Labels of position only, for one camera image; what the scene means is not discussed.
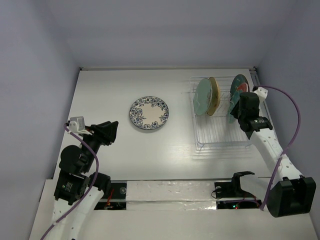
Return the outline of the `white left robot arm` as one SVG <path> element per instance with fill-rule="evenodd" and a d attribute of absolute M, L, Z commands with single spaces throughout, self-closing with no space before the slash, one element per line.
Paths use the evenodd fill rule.
<path fill-rule="evenodd" d="M 80 144 L 68 145 L 60 153 L 51 224 L 41 239 L 80 239 L 88 216 L 111 192 L 111 178 L 99 172 L 97 154 L 101 146 L 115 142 L 118 125 L 118 121 L 106 121 L 86 126 L 82 116 L 64 124 L 66 133 Z"/>

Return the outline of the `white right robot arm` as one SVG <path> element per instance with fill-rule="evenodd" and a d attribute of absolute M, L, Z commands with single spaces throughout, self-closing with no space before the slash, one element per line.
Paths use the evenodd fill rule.
<path fill-rule="evenodd" d="M 307 214 L 312 207 L 316 182 L 293 165 L 272 123 L 260 115 L 260 104 L 267 95 L 267 90 L 259 87 L 254 92 L 235 91 L 230 101 L 230 115 L 237 120 L 271 173 L 268 185 L 262 187 L 260 208 L 267 209 L 275 218 Z"/>

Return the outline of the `blue floral white plate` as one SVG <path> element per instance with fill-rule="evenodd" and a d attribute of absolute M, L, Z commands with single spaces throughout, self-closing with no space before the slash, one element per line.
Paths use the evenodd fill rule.
<path fill-rule="evenodd" d="M 133 102 L 129 119 L 141 130 L 157 130 L 169 119 L 170 110 L 164 100 L 156 96 L 144 96 Z"/>

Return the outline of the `red plate teal flower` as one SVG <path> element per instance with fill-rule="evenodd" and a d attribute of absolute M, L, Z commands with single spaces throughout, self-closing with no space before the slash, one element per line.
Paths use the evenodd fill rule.
<path fill-rule="evenodd" d="M 235 81 L 231 84 L 230 88 L 230 101 L 227 112 L 227 119 L 229 124 L 233 124 L 236 120 L 233 115 L 231 115 L 232 110 L 240 100 L 240 93 L 249 92 L 249 84 L 247 82 Z"/>

